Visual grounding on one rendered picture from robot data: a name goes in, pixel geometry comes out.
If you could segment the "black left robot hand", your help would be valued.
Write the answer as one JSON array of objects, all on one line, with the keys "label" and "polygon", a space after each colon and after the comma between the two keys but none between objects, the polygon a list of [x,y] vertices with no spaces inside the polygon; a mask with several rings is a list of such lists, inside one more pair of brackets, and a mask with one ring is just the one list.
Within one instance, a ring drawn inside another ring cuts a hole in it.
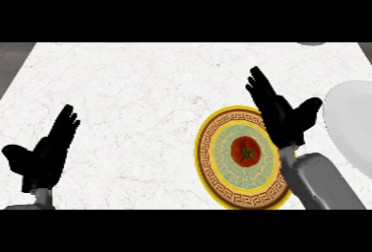
[{"label": "black left robot hand", "polygon": [[22,192],[56,185],[72,143],[80,120],[68,104],[60,110],[49,134],[40,139],[29,151],[19,145],[7,145],[1,153],[9,161],[10,170],[22,176]]}]

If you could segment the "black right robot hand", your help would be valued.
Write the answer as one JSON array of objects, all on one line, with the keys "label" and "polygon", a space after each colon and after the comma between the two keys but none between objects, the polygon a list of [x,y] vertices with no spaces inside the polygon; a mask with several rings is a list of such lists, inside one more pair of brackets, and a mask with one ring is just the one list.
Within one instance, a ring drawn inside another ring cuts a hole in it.
[{"label": "black right robot hand", "polygon": [[301,147],[305,144],[304,133],[316,125],[323,101],[311,97],[294,108],[286,98],[274,92],[257,66],[249,69],[249,74],[245,89],[261,112],[271,143],[279,149]]}]

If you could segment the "red tomato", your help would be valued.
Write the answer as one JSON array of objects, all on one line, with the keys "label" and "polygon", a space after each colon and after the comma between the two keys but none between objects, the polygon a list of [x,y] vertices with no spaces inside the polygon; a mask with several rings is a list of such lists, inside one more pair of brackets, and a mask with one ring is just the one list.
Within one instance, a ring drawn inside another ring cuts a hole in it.
[{"label": "red tomato", "polygon": [[248,136],[238,137],[232,142],[232,159],[240,167],[257,165],[261,150],[255,140]]}]

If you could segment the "plain white plate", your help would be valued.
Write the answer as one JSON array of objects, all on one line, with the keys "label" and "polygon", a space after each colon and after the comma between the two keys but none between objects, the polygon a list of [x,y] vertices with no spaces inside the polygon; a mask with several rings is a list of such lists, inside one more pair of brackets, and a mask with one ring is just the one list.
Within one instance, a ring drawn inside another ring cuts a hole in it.
[{"label": "plain white plate", "polygon": [[347,81],[325,96],[325,126],[332,142],[372,179],[372,82]]}]

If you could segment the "yellow rimmed patterned plate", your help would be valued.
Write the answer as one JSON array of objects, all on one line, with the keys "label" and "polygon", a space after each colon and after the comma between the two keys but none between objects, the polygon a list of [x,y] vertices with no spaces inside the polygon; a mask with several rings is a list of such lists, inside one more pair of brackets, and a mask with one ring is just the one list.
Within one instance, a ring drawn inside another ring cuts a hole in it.
[{"label": "yellow rimmed patterned plate", "polygon": [[[252,167],[240,167],[233,162],[232,143],[240,136],[251,137],[261,150],[260,161]],[[195,140],[195,163],[208,193],[226,208],[280,208],[291,190],[282,176],[279,149],[255,108],[236,105],[211,114]]]}]

